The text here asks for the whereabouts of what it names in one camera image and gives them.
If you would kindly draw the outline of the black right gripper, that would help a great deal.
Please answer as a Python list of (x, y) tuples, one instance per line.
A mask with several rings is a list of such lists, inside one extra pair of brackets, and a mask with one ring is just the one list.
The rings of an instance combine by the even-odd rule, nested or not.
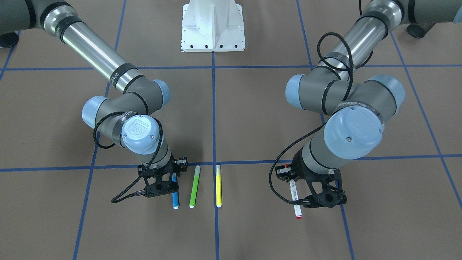
[(138, 166), (138, 175), (142, 176), (145, 180), (150, 178), (155, 181), (162, 181), (163, 176), (167, 175), (167, 181), (171, 180), (171, 174), (175, 173), (179, 177), (182, 173), (185, 173), (188, 169), (188, 158), (180, 157), (178, 160), (171, 155), (166, 165), (160, 168), (147, 168), (141, 164)]

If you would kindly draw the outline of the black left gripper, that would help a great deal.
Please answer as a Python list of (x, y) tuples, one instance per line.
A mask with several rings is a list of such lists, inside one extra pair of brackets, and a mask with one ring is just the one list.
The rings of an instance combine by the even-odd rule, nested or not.
[[(314, 172), (312, 168), (306, 165), (302, 156), (302, 148), (295, 153), (291, 164), (277, 166), (275, 170), (277, 178), (282, 181), (305, 180), (312, 195), (343, 195), (340, 170), (322, 169), (320, 173)], [(321, 193), (315, 192), (313, 182), (320, 182), (322, 187)]]

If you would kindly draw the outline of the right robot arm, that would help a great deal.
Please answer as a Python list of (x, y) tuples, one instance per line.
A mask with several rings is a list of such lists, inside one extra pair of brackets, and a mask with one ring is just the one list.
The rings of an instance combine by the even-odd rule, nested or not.
[(19, 40), (17, 31), (40, 29), (76, 51), (108, 82), (122, 92), (117, 99), (96, 96), (83, 107), (82, 119), (93, 130), (95, 147), (120, 146), (141, 160), (137, 178), (155, 178), (186, 172), (186, 157), (175, 159), (159, 120), (150, 115), (171, 99), (167, 84), (149, 81), (79, 18), (64, 0), (2, 0), (1, 47)]

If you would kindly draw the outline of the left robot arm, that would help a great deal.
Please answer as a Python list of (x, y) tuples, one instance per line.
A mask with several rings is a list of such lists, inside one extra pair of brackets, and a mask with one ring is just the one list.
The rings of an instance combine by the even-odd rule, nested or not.
[(403, 85), (394, 77), (377, 75), (354, 83), (354, 72), (370, 59), (377, 44), (400, 25), (421, 25), (429, 30), (436, 23), (460, 23), (460, 0), (372, 0), (350, 31), (309, 74), (292, 76), (286, 86), (287, 102), (299, 109), (330, 116), (309, 135), (287, 166), (271, 170), (286, 182), (303, 179), (314, 201), (324, 204), (342, 199), (339, 169), (361, 158), (381, 141), (386, 122), (405, 99)]

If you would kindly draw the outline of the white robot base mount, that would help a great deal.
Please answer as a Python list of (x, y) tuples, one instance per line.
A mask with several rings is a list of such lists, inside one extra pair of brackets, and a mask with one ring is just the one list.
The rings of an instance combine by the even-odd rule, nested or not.
[(246, 48), (244, 16), (234, 0), (191, 0), (183, 6), (183, 52), (240, 52)]

